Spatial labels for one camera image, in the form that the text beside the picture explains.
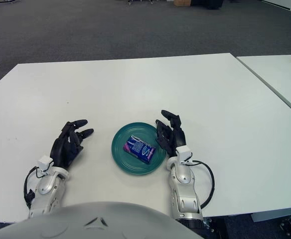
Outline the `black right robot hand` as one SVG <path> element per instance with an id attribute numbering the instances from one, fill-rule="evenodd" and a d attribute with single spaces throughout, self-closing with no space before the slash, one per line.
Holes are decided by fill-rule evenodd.
<path id="1" fill-rule="evenodd" d="M 170 122 L 170 126 L 165 125 L 158 119 L 155 121 L 157 133 L 156 141 L 160 147 L 166 151 L 169 157 L 177 156 L 176 148 L 186 145 L 180 117 L 166 110 L 161 110 L 161 114 Z"/>

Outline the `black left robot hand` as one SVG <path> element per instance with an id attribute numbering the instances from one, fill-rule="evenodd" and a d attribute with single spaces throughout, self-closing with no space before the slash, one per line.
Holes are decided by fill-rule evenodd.
<path id="1" fill-rule="evenodd" d="M 94 130 L 92 128 L 81 132 L 76 130 L 88 123 L 86 119 L 67 122 L 56 138 L 51 149 L 50 158 L 54 166 L 67 170 L 78 154 L 83 150 L 82 141 L 89 137 Z"/>

